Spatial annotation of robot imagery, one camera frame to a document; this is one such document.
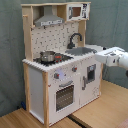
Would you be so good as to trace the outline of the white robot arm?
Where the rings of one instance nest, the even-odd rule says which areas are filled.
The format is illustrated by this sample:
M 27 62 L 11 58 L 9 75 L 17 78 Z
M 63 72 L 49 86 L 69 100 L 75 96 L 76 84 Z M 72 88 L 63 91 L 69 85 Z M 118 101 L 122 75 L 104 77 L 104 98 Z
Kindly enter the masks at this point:
M 95 59 L 109 67 L 118 66 L 126 70 L 128 77 L 128 52 L 119 47 L 112 47 L 95 54 Z

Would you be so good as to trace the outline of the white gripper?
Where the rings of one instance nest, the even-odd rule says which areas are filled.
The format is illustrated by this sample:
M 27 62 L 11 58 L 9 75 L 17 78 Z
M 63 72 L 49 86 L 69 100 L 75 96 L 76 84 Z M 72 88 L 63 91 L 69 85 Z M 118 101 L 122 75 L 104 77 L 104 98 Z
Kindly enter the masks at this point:
M 95 59 L 109 67 L 126 66 L 126 52 L 124 49 L 119 47 L 112 47 L 95 54 Z

